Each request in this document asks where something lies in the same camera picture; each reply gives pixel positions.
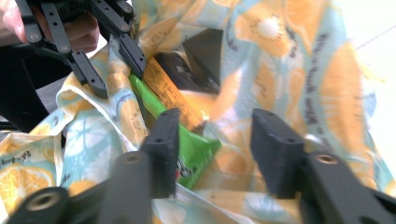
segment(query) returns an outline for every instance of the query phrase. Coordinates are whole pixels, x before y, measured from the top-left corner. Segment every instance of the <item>black mechanical arm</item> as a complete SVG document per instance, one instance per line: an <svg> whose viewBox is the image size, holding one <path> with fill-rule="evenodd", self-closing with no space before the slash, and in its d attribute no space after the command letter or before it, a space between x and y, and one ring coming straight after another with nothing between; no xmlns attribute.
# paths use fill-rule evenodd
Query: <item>black mechanical arm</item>
<svg viewBox="0 0 396 224"><path fill-rule="evenodd" d="M157 119L138 151L119 156L110 178L77 196L62 187L26 198L8 224L152 223L151 199L176 194L179 111Z"/></svg>
<svg viewBox="0 0 396 224"><path fill-rule="evenodd" d="M73 51L63 23L89 11L98 20L101 33L112 34L120 41L120 55L138 77L146 68L142 50L131 38L134 10L125 0L16 0L21 11L27 40L39 55L46 55L68 64L81 84L88 84L92 92L107 98L106 85L82 51ZM44 37L31 8L39 8L50 28L53 41Z"/></svg>
<svg viewBox="0 0 396 224"><path fill-rule="evenodd" d="M254 110L250 147L268 191L297 198L304 223L396 223L395 198L364 187L334 154L306 153L304 139L276 114Z"/></svg>

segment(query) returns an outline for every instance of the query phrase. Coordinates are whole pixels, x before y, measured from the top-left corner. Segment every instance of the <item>finger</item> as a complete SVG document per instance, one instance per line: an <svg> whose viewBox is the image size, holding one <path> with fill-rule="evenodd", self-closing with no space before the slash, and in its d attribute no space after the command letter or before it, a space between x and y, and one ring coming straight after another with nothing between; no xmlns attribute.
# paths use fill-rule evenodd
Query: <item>finger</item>
<svg viewBox="0 0 396 224"><path fill-rule="evenodd" d="M97 36L99 34L95 34L95 33L99 33L98 32L92 32L89 33L87 35L84 35L83 37L76 39L76 40L72 40L70 41L70 45L72 46L73 50L83 50L85 53L91 52L93 50L96 50L97 45L98 45L98 38Z"/></svg>
<svg viewBox="0 0 396 224"><path fill-rule="evenodd" d="M99 38L99 25L96 18L89 12L82 13L74 21L64 24L67 37L70 41L80 39L83 36L90 34L97 34Z"/></svg>
<svg viewBox="0 0 396 224"><path fill-rule="evenodd" d="M4 14L3 23L10 32L17 36L21 42L27 42L21 18L21 12L18 7L13 7Z"/></svg>

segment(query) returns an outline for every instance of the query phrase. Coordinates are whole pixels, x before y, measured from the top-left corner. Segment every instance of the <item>human hand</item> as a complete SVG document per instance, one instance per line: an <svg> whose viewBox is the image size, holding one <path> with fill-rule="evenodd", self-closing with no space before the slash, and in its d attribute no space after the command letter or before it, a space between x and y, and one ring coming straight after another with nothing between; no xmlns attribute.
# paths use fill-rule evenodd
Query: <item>human hand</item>
<svg viewBox="0 0 396 224"><path fill-rule="evenodd" d="M48 40L52 40L50 28L44 15L37 8L32 8L32 11L45 37ZM27 42L21 12L18 7L12 7L7 10L3 16L3 22L8 30L15 34L21 42ZM73 50L83 50L88 53L96 49L99 40L99 26L96 18L91 13L85 12L75 20L64 23L64 29Z"/></svg>

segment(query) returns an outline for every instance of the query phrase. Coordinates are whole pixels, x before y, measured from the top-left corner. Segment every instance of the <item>bolt hole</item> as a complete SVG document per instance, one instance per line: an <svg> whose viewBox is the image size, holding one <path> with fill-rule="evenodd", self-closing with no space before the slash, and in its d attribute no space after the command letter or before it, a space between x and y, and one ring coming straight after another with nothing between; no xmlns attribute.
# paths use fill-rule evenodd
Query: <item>bolt hole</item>
<svg viewBox="0 0 396 224"><path fill-rule="evenodd" d="M132 155L128 155L128 156L124 157L123 160L127 164L132 164L132 163L135 163L137 161L140 161L140 157L135 155L135 154L132 154Z"/></svg>
<svg viewBox="0 0 396 224"><path fill-rule="evenodd" d="M361 223L363 223L363 224L378 224L377 221L375 221L369 217L361 217Z"/></svg>
<svg viewBox="0 0 396 224"><path fill-rule="evenodd" d="M29 211L39 211L55 205L61 200L61 196L57 192L47 192L37 195L26 205Z"/></svg>
<svg viewBox="0 0 396 224"><path fill-rule="evenodd" d="M322 163L330 164L330 165L337 164L337 162L338 162L334 157L328 156L328 155L323 155L323 154L317 155L317 160Z"/></svg>

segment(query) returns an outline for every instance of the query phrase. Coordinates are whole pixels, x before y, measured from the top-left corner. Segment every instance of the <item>green wrapper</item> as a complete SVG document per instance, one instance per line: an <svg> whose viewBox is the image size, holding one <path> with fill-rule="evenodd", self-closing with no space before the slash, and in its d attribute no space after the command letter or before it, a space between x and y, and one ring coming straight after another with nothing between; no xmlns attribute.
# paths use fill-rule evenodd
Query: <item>green wrapper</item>
<svg viewBox="0 0 396 224"><path fill-rule="evenodd" d="M163 111L168 109L139 78L130 76L130 81L134 92L143 103L142 114L144 114L143 109L147 109L150 115L156 119ZM192 133L182 124L179 125L178 183L187 189L191 189L208 163L213 159L221 143L217 139L209 139Z"/></svg>

